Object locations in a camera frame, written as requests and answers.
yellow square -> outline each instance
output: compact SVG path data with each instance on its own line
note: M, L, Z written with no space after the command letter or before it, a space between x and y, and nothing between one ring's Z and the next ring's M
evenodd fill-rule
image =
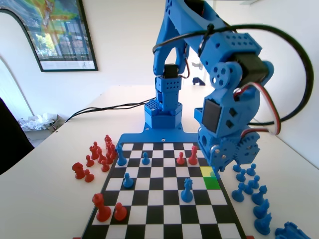
M213 171L212 167L207 166L207 167L200 167L201 174L203 177L211 177L210 173Z

red pawn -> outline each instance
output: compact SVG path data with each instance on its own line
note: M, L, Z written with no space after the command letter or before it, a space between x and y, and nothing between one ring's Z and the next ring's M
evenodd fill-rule
M87 162L86 162L86 166L87 167L91 167L91 166L93 166L93 164L94 164L94 161L90 158L90 156L89 155L86 155L86 160L87 160Z
M110 207L104 206L104 199L101 193L94 194L92 198L94 206L98 208L96 219L100 222L105 222L111 215Z
M179 153L179 158L176 160L176 163L179 165L185 164L185 159L183 158L184 154L183 152Z
M126 217L128 213L128 210L122 206L121 203L117 203L115 205L115 213L114 213L114 218L117 220L117 221L123 221L124 218Z
M102 160L106 160L106 157L102 154L101 148L98 148L99 160L98 163L102 163Z
M197 160L196 154L197 154L197 147L193 146L191 148L191 157L188 159L189 164L191 164L191 165L197 164L198 160Z
M101 168L102 172L107 172L110 170L110 166L107 165L106 160L102 160L102 164L103 164L103 166Z

white wall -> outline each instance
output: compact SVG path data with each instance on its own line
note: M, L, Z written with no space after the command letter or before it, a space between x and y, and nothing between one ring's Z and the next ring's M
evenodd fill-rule
M315 84L309 103L294 118L283 123L279 138L319 167L319 2L314 0L260 0L251 6L241 1L217 1L217 13L229 24L263 23L278 27L292 35L309 54L315 70ZM275 73L266 85L281 116L291 112L300 102L305 89L305 72L294 50L283 40L259 31L248 31L263 47L261 58L271 61ZM264 102L256 115L258 121L271 120Z
M67 118L111 85L154 83L152 47L165 0L83 0L83 5L98 72L41 73L19 24L0 13L0 57L35 114Z

white square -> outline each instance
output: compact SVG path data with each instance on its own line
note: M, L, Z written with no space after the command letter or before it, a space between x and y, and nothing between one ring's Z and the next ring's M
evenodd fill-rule
M123 206L131 206L133 201L134 191L120 191L117 203L122 203Z
M133 143L125 143L123 144L122 150L123 151L132 151L133 149Z
M125 238L128 225L110 225L106 239L123 239Z
M110 178L106 191L119 191L123 183L123 178Z
M207 190L212 205L227 205L221 190Z
M200 224L216 224L217 220L211 205L196 205Z
M164 224L181 224L179 205L164 205Z
M164 225L163 224L146 224L145 238L147 239L163 239Z
M151 178L163 178L164 168L163 167L152 167L151 168Z
M174 150L174 157L179 158L179 153L183 153L183 157L185 158L185 151L184 150Z
M177 178L189 178L189 171L187 167L176 167Z
M164 158L163 164L164 167L176 167L174 158Z
M240 235L236 224L234 223L219 223L218 228L223 239L240 239Z
M146 224L147 206L131 206L129 224Z
M152 158L164 158L163 150L154 150Z
M111 218L112 218L112 215L113 215L113 211L114 211L115 206L110 206L109 208L111 209L111 215L110 215L110 217L109 217L105 222L100 222L100 221L98 221L97 218L96 218L96 215L97 215L97 213L98 213L98 211L96 211L96 214L95 214L94 220L93 220L93 222L92 222L92 225L109 225L110 222L111 222Z
M164 190L177 190L177 178L164 178Z
M180 205L195 205L194 197L193 197L193 199L192 199L189 203L183 201L183 199L181 198L181 193L182 193L182 191L183 191L183 190L179 190L179 191L178 191L179 204L180 204Z
M185 150L191 150L191 148L194 146L192 143L184 143L184 149Z
M141 158L142 157L142 151L141 150L133 150L131 152L130 158Z
M130 178L137 178L138 177L138 172L139 172L139 168L137 167L132 167L132 168L126 168L126 173L129 173Z
M191 178L193 180L192 189L206 190L204 178Z
M174 144L172 143L165 143L163 146L164 150L174 150Z
M145 144L143 144L143 151L144 150L153 150L153 146L154 146L153 143L145 143Z
M148 190L150 189L150 178L137 178L135 190Z
M149 190L148 205L150 205L150 206L164 205L164 191L163 190Z
M184 239L202 239L199 224L182 224Z

black cable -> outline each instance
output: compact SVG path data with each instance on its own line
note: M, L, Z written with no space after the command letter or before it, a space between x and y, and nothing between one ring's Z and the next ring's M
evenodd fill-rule
M305 87L305 92L304 92L303 98L300 101L300 103L298 104L298 106L292 112L290 112L288 115L281 118L280 120L281 120L281 122L284 122L286 120L291 119L306 106L306 104L308 103L308 101L310 99L312 90L313 90L314 70L313 70L313 66L312 66L312 63L311 63L311 60L310 60L308 54L303 49L303 47L293 37L291 37L290 35L288 35L284 31L281 31L278 28L275 28L273 26L263 25L263 24L241 24L241 25L222 27L222 28L214 29L213 33L210 34L210 36L217 33L217 32L235 31L237 29L256 29L256 30L264 30L264 31L271 32L271 33L281 37L282 39L286 40L298 53L301 61L303 62L304 69L306 72L306 87ZM204 35L206 32L207 32L207 30L201 30L201 31L190 32L190 33L186 33L186 34L183 34L180 36L173 37L169 40L166 40L164 42L161 42L161 43L155 45L153 47L153 53L155 53L157 48L160 46L164 46L164 45L171 43L173 41L176 41L176 40L189 38L189 37L193 37L193 36ZM274 124L274 122L269 121L269 122L249 123L249 124L250 125L272 125L272 124Z

